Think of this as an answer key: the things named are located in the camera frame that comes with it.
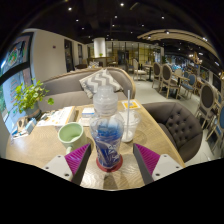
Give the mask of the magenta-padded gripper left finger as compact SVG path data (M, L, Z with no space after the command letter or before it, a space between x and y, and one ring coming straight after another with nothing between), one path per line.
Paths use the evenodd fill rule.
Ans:
M65 156L57 155L43 169L76 185L80 185L90 155L91 144L88 143Z

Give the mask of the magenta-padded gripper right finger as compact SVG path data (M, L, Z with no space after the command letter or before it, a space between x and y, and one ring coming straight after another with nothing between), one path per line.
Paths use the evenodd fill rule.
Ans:
M133 154L145 185L182 169L168 154L159 155L140 144L133 144Z

